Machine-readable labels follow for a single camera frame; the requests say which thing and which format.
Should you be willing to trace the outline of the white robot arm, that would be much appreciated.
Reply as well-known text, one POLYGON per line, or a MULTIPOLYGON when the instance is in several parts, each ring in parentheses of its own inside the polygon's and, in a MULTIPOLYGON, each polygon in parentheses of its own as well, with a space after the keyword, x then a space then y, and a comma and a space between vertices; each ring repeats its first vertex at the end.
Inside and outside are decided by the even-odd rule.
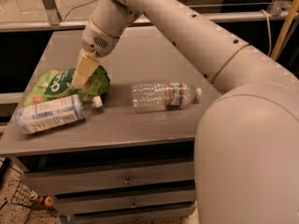
POLYGON ((177 0, 100 0, 73 86, 140 15, 221 93, 195 136, 200 224, 299 224, 299 80, 213 21, 177 0))

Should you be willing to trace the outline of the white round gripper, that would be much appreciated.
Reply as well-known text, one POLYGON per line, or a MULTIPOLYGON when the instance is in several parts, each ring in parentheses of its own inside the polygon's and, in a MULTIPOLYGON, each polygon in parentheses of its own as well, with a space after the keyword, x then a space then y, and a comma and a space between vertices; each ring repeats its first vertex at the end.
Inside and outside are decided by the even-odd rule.
POLYGON ((82 89, 100 65, 98 57, 111 53, 120 39, 120 26, 112 22, 97 23, 90 19, 82 34, 82 50, 78 56, 71 86, 82 89))

